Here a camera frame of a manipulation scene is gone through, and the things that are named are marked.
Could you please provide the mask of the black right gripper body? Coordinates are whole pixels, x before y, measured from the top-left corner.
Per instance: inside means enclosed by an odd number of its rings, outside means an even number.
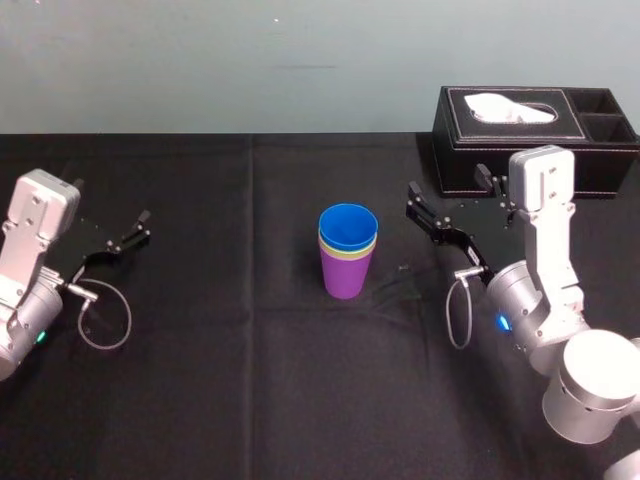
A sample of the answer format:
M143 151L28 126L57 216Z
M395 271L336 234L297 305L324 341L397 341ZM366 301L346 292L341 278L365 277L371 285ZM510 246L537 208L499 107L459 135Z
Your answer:
M515 209L504 198L460 201L436 221L439 241L458 247L483 283L525 258Z

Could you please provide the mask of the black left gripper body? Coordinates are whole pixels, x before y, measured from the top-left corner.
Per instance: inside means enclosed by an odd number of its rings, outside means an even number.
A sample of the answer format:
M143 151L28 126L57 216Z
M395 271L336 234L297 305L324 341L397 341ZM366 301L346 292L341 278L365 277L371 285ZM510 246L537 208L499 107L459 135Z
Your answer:
M45 266L71 283L78 272L93 261L114 253L112 236L95 222L80 218L49 249Z

